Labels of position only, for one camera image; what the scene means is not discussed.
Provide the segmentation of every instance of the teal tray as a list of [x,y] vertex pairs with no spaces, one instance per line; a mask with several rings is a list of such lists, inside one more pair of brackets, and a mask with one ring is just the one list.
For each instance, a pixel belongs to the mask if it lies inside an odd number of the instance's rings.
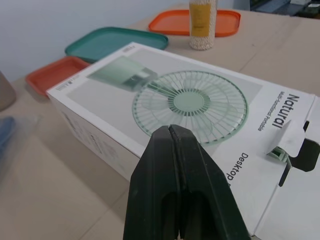
[[64,51],[67,56],[95,63],[131,42],[157,49],[168,46],[165,35],[120,27],[104,27],[94,30],[69,45]]

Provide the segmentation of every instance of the red tray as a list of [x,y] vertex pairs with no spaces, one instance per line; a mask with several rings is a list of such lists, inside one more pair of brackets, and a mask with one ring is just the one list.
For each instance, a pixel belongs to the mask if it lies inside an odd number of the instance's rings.
[[[230,10],[218,10],[215,36],[227,37],[236,34],[241,14]],[[168,35],[190,35],[189,10],[171,10],[160,13],[150,24],[149,31]]]
[[40,95],[47,96],[46,91],[77,72],[85,69],[90,63],[74,56],[66,56],[44,66],[26,76],[25,81]]

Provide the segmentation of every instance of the fan box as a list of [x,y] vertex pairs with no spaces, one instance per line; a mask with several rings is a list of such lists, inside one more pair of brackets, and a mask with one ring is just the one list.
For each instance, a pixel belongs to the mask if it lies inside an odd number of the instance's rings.
[[128,181],[152,132],[181,125],[225,173],[252,236],[319,238],[317,96],[136,43],[47,93],[74,136]]

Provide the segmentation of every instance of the fan grille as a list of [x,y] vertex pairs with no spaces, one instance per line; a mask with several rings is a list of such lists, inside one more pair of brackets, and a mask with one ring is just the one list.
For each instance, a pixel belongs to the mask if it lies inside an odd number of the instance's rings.
[[240,89],[224,77],[203,71],[180,71],[147,83],[135,96],[132,112],[149,136],[163,125],[190,129],[202,145],[226,140],[248,115]]

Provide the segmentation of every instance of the fan image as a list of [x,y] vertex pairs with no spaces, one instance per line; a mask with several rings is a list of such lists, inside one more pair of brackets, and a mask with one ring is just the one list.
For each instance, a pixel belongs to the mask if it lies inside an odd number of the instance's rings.
[[158,76],[121,56],[88,78],[137,92],[133,118],[149,136],[161,126],[176,124],[190,129],[204,146],[217,144],[236,134],[248,116],[240,89],[209,72],[190,70]]

